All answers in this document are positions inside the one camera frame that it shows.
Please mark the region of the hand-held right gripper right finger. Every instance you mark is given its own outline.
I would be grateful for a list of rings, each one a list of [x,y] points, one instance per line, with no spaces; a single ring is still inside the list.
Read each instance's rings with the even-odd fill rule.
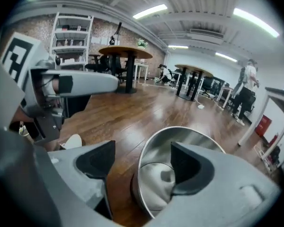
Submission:
[[[180,142],[171,143],[175,186],[150,227],[253,227],[281,190],[244,159]]]

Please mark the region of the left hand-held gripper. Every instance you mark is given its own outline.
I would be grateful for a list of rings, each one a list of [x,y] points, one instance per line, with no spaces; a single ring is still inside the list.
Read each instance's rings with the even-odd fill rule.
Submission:
[[[56,70],[53,58],[40,40],[20,33],[10,38],[0,62],[16,83],[18,114],[37,145],[56,140],[63,124],[62,96],[90,96],[117,90],[115,76],[80,70]]]

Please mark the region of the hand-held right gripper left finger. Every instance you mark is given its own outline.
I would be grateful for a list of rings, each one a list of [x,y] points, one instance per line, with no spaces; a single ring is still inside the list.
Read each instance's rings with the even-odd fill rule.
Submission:
[[[87,206],[111,220],[107,175],[115,161],[115,141],[49,152],[49,157],[68,187]]]

